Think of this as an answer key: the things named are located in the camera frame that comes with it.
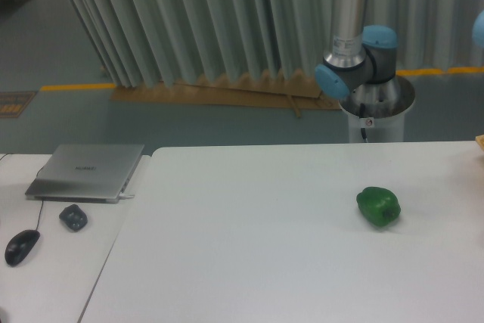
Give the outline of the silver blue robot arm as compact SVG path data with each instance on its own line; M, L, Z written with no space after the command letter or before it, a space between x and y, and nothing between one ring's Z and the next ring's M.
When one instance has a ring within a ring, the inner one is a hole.
M445 69L483 56L483 0L332 0L315 80L359 117L405 113L415 100L398 66Z

